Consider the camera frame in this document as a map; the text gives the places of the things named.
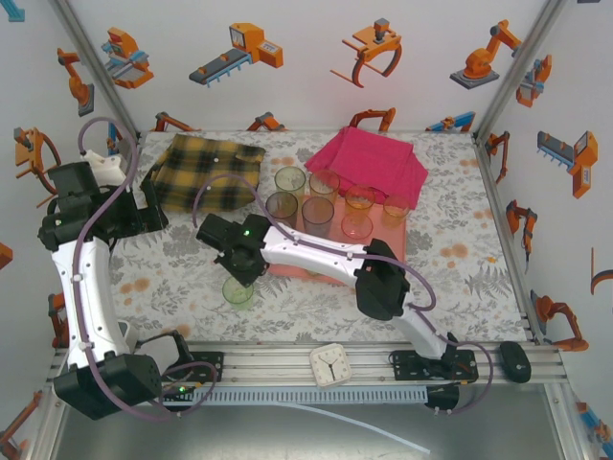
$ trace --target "white cable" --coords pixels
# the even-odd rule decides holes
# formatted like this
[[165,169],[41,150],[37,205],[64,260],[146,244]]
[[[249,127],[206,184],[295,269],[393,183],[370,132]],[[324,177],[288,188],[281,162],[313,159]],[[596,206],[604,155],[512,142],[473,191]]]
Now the white cable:
[[419,450],[420,452],[425,453],[426,455],[430,455],[429,448],[423,448],[422,446],[412,443],[411,441],[407,441],[406,439],[400,438],[399,436],[396,436],[396,434],[392,434],[389,431],[385,431],[384,429],[378,428],[373,425],[365,424],[364,422],[360,422],[359,420],[356,420],[356,419],[350,419],[349,417],[344,417],[342,415],[335,414],[334,412],[329,412],[327,410],[318,409],[317,407],[311,407],[309,405],[292,404],[290,402],[273,402],[272,405],[277,405],[280,407],[289,407],[291,409],[305,410],[307,412],[314,412],[319,415],[325,415],[326,417],[331,417],[332,419],[340,420],[342,422],[347,422],[348,424],[361,426],[362,428],[369,429],[370,431],[374,431],[375,433],[383,435],[386,438],[390,438],[396,442],[399,442],[408,448],[416,449],[416,450]]

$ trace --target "white wall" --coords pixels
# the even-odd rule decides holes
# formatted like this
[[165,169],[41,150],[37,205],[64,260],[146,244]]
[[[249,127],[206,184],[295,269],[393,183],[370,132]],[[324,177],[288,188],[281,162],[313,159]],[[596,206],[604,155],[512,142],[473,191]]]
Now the white wall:
[[[89,117],[110,115],[100,94],[94,114],[82,119],[68,89],[68,73],[57,63],[57,47],[74,48],[47,1],[20,0],[26,21],[9,23],[0,14],[0,242],[13,250],[14,260],[0,271],[0,427],[7,426],[45,381],[53,355],[53,330],[47,316],[47,295],[61,290],[51,254],[36,237],[45,207],[35,205],[47,196],[29,174],[15,179],[12,130],[37,127],[46,133],[64,163],[78,157],[77,134]],[[76,68],[91,82],[85,68]],[[86,145],[105,152],[107,127],[94,126]],[[51,154],[43,151],[43,159]]]
[[[397,108],[392,129],[422,130],[469,110],[477,112],[476,127],[502,78],[466,90],[449,74],[463,69],[467,56],[488,44],[489,28],[502,19],[510,21],[515,35],[525,38],[542,4],[534,0],[174,0],[153,8],[148,0],[71,2],[99,50],[108,39],[106,31],[114,26],[131,34],[149,54],[155,77],[136,89],[118,88],[139,129],[151,129],[155,114],[162,110],[206,129],[245,129],[265,111],[290,129],[332,129],[346,125],[356,112],[391,106]],[[364,68],[363,89],[334,76],[329,69],[350,75],[355,57],[341,40],[380,17],[402,35],[403,55],[395,72],[384,79]],[[228,27],[234,22],[262,27],[268,40],[283,47],[284,66],[274,69],[257,63],[210,88],[190,81],[191,72],[231,48]],[[106,62],[102,50],[100,56]],[[511,50],[503,45],[493,68],[504,76],[511,62]]]
[[[613,268],[613,61],[610,43],[613,4],[571,5],[550,33],[539,58],[553,55],[552,74],[545,92],[532,108],[509,103],[494,132],[511,134],[509,173],[498,186],[505,203],[538,213],[528,284],[539,295],[566,302],[579,318],[590,348],[563,354],[566,369],[579,397],[613,424],[613,283],[604,281],[590,294],[590,248],[596,248],[596,271]],[[585,130],[599,143],[599,160],[592,167],[592,188],[582,198],[572,196],[572,176],[565,168],[536,153],[539,130],[574,145]],[[500,158],[492,169],[498,173]],[[517,257],[523,250],[516,236]],[[548,337],[570,336],[565,320],[548,325]]]

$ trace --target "black computer mouse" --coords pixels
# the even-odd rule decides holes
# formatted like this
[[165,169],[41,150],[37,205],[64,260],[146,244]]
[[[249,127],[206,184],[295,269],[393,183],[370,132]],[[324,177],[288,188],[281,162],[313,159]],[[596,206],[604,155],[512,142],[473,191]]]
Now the black computer mouse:
[[500,344],[502,370],[507,378],[516,383],[526,383],[530,380],[533,368],[528,361],[526,352],[517,342],[502,342]]

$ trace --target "gray floor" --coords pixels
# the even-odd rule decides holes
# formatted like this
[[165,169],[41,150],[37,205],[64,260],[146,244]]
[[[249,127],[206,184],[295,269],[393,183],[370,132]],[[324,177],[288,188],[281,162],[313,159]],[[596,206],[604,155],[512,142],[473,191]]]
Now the gray floor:
[[321,406],[431,450],[410,450],[361,427],[284,407],[208,407],[168,424],[71,410],[57,459],[357,460],[559,459],[538,386],[496,386],[477,408],[434,417],[417,405]]

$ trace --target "clock face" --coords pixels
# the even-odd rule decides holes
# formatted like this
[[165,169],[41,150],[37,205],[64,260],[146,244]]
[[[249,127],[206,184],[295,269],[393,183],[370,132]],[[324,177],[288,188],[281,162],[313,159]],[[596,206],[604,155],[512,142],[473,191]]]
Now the clock face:
[[352,369],[341,345],[331,344],[313,350],[310,363],[319,386],[343,383],[352,376]]

